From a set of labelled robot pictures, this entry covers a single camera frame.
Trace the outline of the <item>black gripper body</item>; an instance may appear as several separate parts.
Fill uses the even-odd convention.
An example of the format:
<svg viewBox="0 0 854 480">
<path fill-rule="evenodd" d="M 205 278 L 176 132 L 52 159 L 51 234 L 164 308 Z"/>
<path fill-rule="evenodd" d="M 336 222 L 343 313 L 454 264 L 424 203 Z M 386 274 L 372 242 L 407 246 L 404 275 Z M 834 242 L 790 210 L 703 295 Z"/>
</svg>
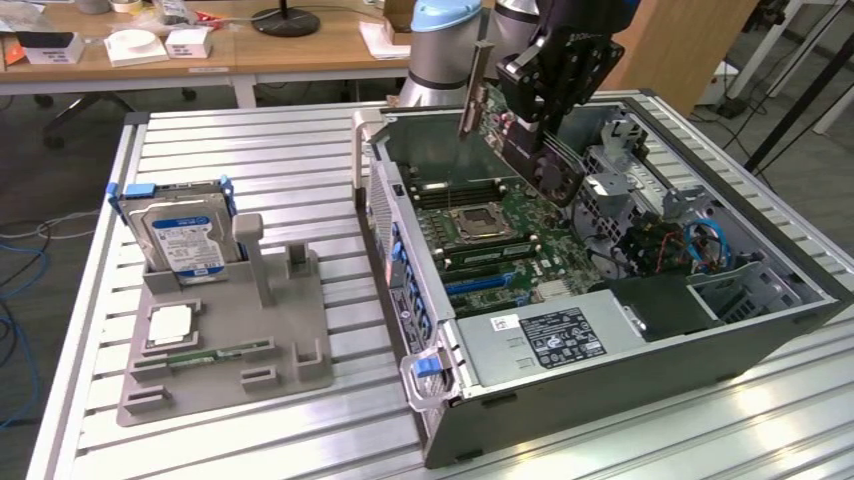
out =
<svg viewBox="0 0 854 480">
<path fill-rule="evenodd" d="M 634 18 L 634 3 L 622 0 L 539 1 L 536 46 L 566 46 L 568 87 L 572 44 L 586 39 L 610 39 L 627 29 Z"/>
</svg>

